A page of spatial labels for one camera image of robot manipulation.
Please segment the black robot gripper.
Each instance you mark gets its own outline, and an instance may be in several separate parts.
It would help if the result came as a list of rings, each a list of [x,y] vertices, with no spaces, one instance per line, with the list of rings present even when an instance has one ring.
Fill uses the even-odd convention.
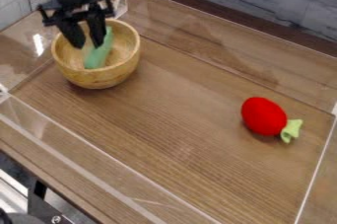
[[[94,45],[95,47],[99,47],[103,44],[107,35],[106,16],[114,17],[116,15],[111,0],[51,0],[38,6],[38,10],[43,16],[44,25],[54,26],[56,24],[60,32],[75,48],[83,48],[86,43],[84,31],[79,24],[82,19],[63,18],[56,20],[55,16],[48,15],[48,11],[55,11],[55,13],[72,12],[83,5],[99,3],[100,1],[106,3],[107,7],[103,9],[103,11],[90,10],[86,19]]]

